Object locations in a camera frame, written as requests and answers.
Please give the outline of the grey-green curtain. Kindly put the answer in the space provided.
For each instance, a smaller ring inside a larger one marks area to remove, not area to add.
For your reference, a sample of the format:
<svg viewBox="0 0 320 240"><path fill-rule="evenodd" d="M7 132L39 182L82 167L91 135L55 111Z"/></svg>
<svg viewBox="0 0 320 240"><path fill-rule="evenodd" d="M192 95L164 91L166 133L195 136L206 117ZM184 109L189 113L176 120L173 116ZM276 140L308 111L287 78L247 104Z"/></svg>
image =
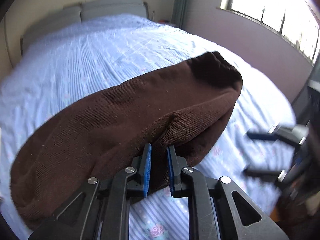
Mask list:
<svg viewBox="0 0 320 240"><path fill-rule="evenodd" d="M182 29L187 13L189 0L174 0L171 23Z"/></svg>

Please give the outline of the dark brown knit pants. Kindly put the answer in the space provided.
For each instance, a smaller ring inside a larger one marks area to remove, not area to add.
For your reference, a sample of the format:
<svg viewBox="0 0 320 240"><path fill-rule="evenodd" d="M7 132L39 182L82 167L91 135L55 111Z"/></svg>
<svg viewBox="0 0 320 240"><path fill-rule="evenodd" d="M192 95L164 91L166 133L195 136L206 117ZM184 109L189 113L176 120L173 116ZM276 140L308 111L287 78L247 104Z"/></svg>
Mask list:
<svg viewBox="0 0 320 240"><path fill-rule="evenodd" d="M150 191L168 184L166 149L196 166L227 126L242 76L217 51L91 94L39 127L11 167L11 197L35 230L89 177L104 180L151 144Z"/></svg>

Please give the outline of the window with frame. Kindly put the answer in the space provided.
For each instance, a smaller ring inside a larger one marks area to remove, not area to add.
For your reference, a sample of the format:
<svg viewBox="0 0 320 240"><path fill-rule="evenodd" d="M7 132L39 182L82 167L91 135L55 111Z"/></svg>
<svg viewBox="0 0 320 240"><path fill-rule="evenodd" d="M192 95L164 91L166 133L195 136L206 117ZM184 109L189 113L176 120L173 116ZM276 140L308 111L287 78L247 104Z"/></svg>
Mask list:
<svg viewBox="0 0 320 240"><path fill-rule="evenodd" d="M311 0L221 0L220 7L278 34L315 64L319 55L319 13Z"/></svg>

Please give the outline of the grey padded headboard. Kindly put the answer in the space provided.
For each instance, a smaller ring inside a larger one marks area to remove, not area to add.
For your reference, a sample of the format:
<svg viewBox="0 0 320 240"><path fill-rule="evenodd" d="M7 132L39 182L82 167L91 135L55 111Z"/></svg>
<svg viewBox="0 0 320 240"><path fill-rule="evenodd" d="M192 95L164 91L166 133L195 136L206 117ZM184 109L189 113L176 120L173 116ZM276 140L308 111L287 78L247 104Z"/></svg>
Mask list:
<svg viewBox="0 0 320 240"><path fill-rule="evenodd" d="M20 41L21 53L37 39L71 24L120 14L149 18L148 4L142 0L93 0L65 7L37 21L24 32Z"/></svg>

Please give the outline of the blue floral bed sheet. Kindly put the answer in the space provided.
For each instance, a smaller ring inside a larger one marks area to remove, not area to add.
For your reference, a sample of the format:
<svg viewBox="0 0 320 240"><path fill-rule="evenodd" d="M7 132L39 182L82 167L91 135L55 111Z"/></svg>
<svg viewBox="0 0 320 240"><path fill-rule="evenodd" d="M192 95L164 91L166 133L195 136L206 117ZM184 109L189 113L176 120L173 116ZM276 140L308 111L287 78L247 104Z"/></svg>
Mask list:
<svg viewBox="0 0 320 240"><path fill-rule="evenodd" d="M16 236L27 239L31 231L11 200L11 165L38 127L89 94L208 51L218 51L240 72L243 87L226 129L197 169L212 178L230 177L271 213L280 191L271 183L244 177L242 170L247 165L286 170L293 149L279 141L251 140L246 133L294 124L287 98L266 75L228 49L124 14L73 24L39 39L1 82L1 213Z"/></svg>

